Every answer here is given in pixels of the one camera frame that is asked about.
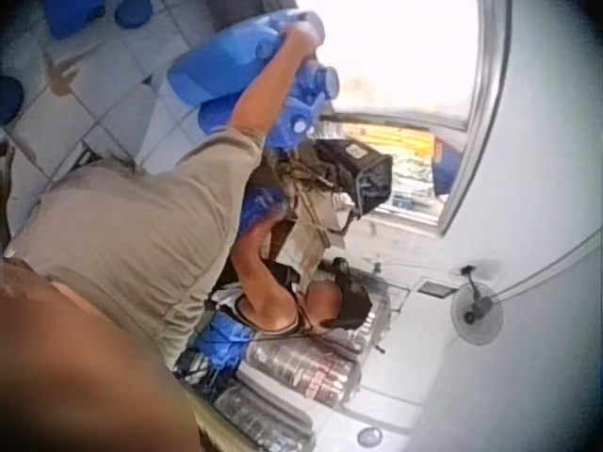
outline beige t-shirt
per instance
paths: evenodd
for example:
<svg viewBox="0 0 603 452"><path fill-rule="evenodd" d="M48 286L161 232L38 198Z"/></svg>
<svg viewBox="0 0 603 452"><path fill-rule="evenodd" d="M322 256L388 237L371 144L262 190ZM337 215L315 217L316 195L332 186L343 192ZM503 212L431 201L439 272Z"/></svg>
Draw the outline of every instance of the beige t-shirt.
<svg viewBox="0 0 603 452"><path fill-rule="evenodd" d="M15 255L172 367L235 241L262 141L227 130L156 176L75 171L42 198Z"/></svg>

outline person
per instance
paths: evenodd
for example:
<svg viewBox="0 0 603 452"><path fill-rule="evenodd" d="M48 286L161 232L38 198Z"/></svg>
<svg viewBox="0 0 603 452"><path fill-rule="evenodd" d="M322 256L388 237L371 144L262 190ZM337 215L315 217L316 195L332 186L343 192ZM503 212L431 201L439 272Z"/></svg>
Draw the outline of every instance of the person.
<svg viewBox="0 0 603 452"><path fill-rule="evenodd" d="M284 216L277 208L238 239L209 300L235 320L267 335L360 328L372 303L366 289L353 280L345 260L334 260L334 281L313 282L303 294L297 282L287 281L291 278L277 281L273 272L278 271L278 263L261 259L262 245Z"/></svg>
<svg viewBox="0 0 603 452"><path fill-rule="evenodd" d="M235 242L265 136L320 45L309 23L291 25L225 130L174 170L85 167L44 195L0 273L0 396L11 396L11 422L33 429L23 441L56 446L44 450L199 450L192 410L163 376Z"/></svg>

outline window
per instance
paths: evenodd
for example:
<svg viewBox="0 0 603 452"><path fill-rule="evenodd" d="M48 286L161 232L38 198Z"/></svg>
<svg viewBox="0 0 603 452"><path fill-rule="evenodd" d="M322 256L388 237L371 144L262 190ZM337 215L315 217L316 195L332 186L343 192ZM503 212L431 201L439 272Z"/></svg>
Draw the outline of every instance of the window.
<svg viewBox="0 0 603 452"><path fill-rule="evenodd" d="M336 131L394 156L390 200L374 215L443 234L477 169L496 110L508 3L495 0L299 0L318 13L318 50L339 97Z"/></svg>

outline tiled floor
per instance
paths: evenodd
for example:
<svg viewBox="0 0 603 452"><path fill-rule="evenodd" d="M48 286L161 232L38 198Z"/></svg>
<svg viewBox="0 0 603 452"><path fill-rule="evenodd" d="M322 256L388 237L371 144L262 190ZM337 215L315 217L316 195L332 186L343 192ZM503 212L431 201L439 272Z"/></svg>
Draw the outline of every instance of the tiled floor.
<svg viewBox="0 0 603 452"><path fill-rule="evenodd" d="M15 234L51 181L82 150L130 154L149 172L168 170L204 139L197 110L171 91L171 62L215 32L204 0L152 0L145 26L123 30L121 0L79 34L56 40L41 0L23 0L0 39L2 74L24 85L24 108L2 136L17 149L8 203Z"/></svg>

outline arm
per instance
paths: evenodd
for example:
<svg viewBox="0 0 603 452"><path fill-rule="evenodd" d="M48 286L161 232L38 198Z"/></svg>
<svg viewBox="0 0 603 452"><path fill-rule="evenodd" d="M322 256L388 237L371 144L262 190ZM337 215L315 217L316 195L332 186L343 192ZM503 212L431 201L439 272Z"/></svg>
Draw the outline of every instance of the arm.
<svg viewBox="0 0 603 452"><path fill-rule="evenodd" d="M318 32L309 23L290 26L276 56L239 98L230 119L231 126L241 132L265 136L279 116L295 73L319 45Z"/></svg>
<svg viewBox="0 0 603 452"><path fill-rule="evenodd" d="M232 261L243 286L246 302L241 311L257 326L275 331L295 321L295 300L274 279L260 259L262 243L272 227L282 219L276 213L259 222L233 246Z"/></svg>

